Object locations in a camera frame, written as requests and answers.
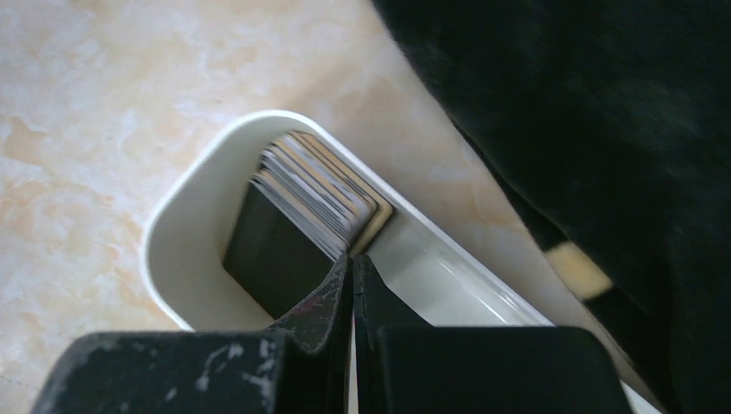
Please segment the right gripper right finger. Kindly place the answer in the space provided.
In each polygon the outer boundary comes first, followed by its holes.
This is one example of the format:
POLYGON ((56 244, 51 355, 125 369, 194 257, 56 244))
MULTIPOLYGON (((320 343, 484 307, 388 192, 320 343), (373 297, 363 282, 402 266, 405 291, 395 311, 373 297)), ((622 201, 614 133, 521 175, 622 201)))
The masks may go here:
POLYGON ((603 345, 575 327, 435 327, 353 259, 362 413, 629 413, 603 345))

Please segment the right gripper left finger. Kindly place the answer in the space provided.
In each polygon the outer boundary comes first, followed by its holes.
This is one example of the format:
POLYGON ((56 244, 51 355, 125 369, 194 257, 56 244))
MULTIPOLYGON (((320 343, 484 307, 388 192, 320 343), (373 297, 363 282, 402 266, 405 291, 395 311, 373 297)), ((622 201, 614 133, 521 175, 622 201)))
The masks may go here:
POLYGON ((344 413, 353 263, 255 331, 97 332, 59 357, 35 413, 344 413))

